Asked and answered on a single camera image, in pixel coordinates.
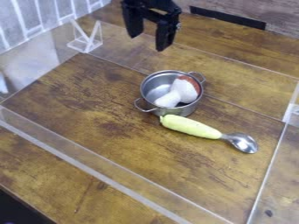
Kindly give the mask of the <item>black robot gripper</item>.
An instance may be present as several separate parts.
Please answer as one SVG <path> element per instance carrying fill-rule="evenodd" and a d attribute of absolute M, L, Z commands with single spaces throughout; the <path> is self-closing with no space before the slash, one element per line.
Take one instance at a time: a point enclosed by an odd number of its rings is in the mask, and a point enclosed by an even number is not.
<path fill-rule="evenodd" d="M 123 19 L 129 36 L 135 38 L 145 31 L 145 19 L 158 23 L 155 49 L 162 52 L 173 43 L 182 28 L 182 8 L 174 0 L 122 0 Z"/>

